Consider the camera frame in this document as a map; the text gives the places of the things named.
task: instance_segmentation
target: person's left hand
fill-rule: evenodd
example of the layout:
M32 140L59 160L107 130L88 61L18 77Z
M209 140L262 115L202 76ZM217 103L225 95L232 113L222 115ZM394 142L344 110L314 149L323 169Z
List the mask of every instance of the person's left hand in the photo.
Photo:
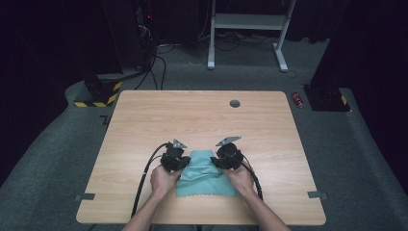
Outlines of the person's left hand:
M170 192L175 187L182 171L178 170L170 173L162 165L154 168L150 178L153 193L167 194Z

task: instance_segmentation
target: teal cloth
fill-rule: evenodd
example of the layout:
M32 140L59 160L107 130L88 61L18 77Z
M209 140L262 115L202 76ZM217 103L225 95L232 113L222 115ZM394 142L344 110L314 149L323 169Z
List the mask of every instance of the teal cloth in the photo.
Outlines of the teal cloth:
M236 196L237 192L231 185L228 176L211 162L211 150L193 151L190 163L181 173L177 181L177 196L198 194L214 194Z

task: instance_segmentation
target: human hand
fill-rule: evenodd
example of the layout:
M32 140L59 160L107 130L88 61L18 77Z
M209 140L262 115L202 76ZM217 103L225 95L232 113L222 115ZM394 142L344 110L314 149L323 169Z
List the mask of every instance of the human hand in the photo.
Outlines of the human hand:
M162 165L154 168L150 178L153 193L166 195L168 192L170 192L175 187L176 181L178 180L182 171L183 170L168 172Z
M224 173L228 176L232 186L241 194L255 193L253 184L254 180L251 173L243 166L235 170L224 169Z

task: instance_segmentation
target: forearm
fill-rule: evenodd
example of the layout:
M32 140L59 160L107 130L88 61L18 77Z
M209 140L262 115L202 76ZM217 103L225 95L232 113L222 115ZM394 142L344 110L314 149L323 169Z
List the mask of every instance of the forearm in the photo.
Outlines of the forearm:
M123 231L149 230L150 224L154 218L156 209L159 207L166 194L162 192L153 192L143 206L131 218Z
M262 231L290 230L285 222L254 191L242 193L242 198L255 216Z

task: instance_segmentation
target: table top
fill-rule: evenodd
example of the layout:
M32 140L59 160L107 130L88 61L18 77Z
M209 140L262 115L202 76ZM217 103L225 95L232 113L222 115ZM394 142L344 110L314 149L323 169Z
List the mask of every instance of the table top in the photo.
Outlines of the table top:
M238 108L230 106L239 100ZM77 220L82 223L127 223L131 217L143 169L162 143L177 139L194 150L212 150L226 137L242 136L234 144L254 168L266 204L287 224L325 223L319 198L309 198L316 186L294 124L285 93L280 91L125 90L103 140ZM152 163L139 208L151 193ZM240 196L171 192L153 223L255 224Z

